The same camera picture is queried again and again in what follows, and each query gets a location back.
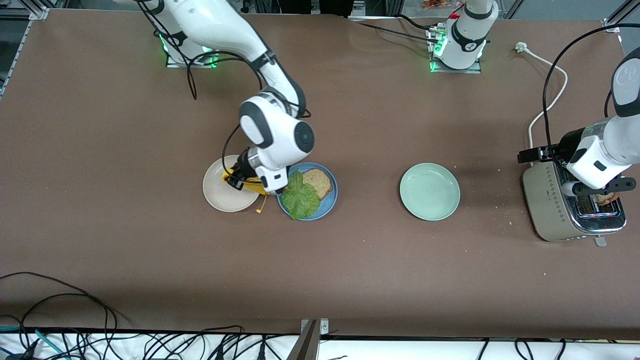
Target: table surface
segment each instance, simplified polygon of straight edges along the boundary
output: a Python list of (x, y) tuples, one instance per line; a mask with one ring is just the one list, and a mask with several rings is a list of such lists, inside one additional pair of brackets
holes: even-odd
[[(516, 162), (548, 67), (513, 46), (552, 59), (599, 23), (498, 21), (483, 73), (460, 75), (430, 73), (418, 40), (335, 16), (246, 18), (305, 89), (317, 139), (306, 160), (337, 178), (333, 211), (296, 222), (274, 198), (260, 215), (260, 202), (221, 213), (204, 199), (202, 178), (257, 91), (246, 65), (194, 70), (194, 101), (142, 14), (51, 10), (0, 102), (0, 273), (71, 282), (130, 328), (290, 332), (321, 317), (339, 334), (638, 337), (638, 194), (623, 195), (630, 222), (606, 248), (547, 243)], [(601, 119), (622, 57), (606, 34), (566, 54), (556, 140)], [(551, 91), (559, 85), (554, 77)], [(541, 145), (540, 127), (534, 135)], [(247, 145), (237, 135), (228, 153)], [(460, 183), (446, 220), (419, 220), (400, 201), (403, 172), (422, 162)], [(63, 288), (22, 278), (0, 290), (0, 307), (20, 313)], [(101, 327), (101, 316), (57, 299), (26, 325)]]

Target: green plate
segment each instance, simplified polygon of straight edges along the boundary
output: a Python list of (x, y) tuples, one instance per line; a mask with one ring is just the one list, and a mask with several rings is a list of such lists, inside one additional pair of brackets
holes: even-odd
[(404, 173), (400, 182), (400, 198), (416, 217), (437, 221), (456, 211), (460, 203), (460, 186), (444, 167), (423, 163)]

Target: white power cord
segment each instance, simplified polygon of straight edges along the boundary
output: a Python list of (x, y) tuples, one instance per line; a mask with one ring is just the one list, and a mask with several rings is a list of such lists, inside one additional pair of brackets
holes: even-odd
[[(531, 55), (532, 57), (542, 61), (543, 63), (546, 63), (549, 66), (552, 66), (553, 64), (550, 63), (549, 61), (539, 57), (538, 55), (534, 54), (531, 52), (531, 50), (529, 50), (527, 48), (527, 44), (524, 42), (519, 42), (516, 44), (515, 47), (516, 51), (518, 53), (526, 53)], [(556, 104), (556, 101), (558, 101), (558, 99), (560, 98), (560, 95), (562, 95), (562, 93), (564, 92), (564, 89), (566, 88), (566, 84), (567, 82), (569, 82), (569, 75), (566, 74), (566, 71), (564, 71), (563, 69), (560, 69), (560, 67), (556, 66), (556, 70), (558, 70), (559, 72), (562, 72), (562, 74), (564, 75), (564, 84), (562, 85), (562, 88), (560, 88), (560, 92), (558, 92), (558, 94), (556, 95), (556, 98), (551, 102), (551, 104), (549, 104), (549, 106), (547, 107), (547, 111), (551, 110), (551, 108), (554, 107), (554, 105)], [(540, 119), (540, 117), (542, 117), (542, 115), (544, 114), (543, 111), (541, 111), (538, 116), (533, 118), (533, 121), (531, 122), (531, 124), (529, 124), (529, 130), (528, 130), (528, 135), (529, 135), (529, 148), (533, 148), (533, 135), (531, 134), (531, 129), (533, 128), (533, 125), (536, 124), (536, 122), (538, 121), (538, 119)]]

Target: metal post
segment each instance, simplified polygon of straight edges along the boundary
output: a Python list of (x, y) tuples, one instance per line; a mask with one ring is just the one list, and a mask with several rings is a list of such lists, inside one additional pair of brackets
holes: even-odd
[[(629, 14), (634, 12), (640, 6), (640, 0), (625, 0), (609, 17), (602, 20), (603, 26), (616, 25), (621, 23)], [(607, 29), (608, 33), (619, 33), (620, 28)]]
[(516, 0), (513, 3), (513, 5), (511, 5), (511, 8), (509, 8), (509, 11), (507, 11), (504, 14), (503, 19), (507, 19), (507, 20), (513, 19), (513, 16), (516, 14), (516, 12), (518, 12), (518, 10), (520, 9), (523, 3), (524, 3), (524, 0)]
[(321, 327), (320, 319), (309, 320), (293, 345), (287, 360), (316, 360)]

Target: green lettuce leaf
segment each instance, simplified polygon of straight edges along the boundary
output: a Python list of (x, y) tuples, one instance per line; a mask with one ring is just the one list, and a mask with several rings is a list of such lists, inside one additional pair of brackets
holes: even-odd
[(309, 217), (320, 207), (320, 197), (316, 189), (302, 181), (300, 170), (289, 176), (289, 184), (282, 193), (282, 204), (293, 220)]

